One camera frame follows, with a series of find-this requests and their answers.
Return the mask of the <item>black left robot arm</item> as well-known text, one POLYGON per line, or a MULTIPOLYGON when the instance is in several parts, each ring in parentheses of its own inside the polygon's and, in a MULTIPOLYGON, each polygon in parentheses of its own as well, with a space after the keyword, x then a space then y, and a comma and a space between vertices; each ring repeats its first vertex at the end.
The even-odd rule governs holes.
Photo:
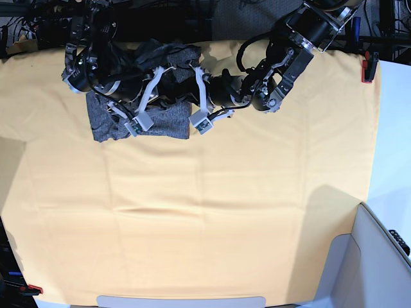
POLYGON ((304 1, 300 7, 275 22, 273 28, 245 41, 236 55, 240 76, 223 69, 211 76, 189 52, 177 51, 188 76, 166 81, 159 94, 170 101, 186 99, 197 104, 206 117, 214 119, 237 109, 253 106, 260 112, 276 112, 292 90, 296 79, 314 57, 324 52, 353 18, 360 1, 304 1))

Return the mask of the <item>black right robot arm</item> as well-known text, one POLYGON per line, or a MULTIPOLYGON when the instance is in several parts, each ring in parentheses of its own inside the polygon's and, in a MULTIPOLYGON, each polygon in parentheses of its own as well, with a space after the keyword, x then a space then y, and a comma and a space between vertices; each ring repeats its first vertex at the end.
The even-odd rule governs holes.
POLYGON ((117 45, 127 8, 127 1, 86 1, 72 17, 62 81, 73 92, 130 103, 155 78, 155 68, 143 68, 132 52, 117 45))

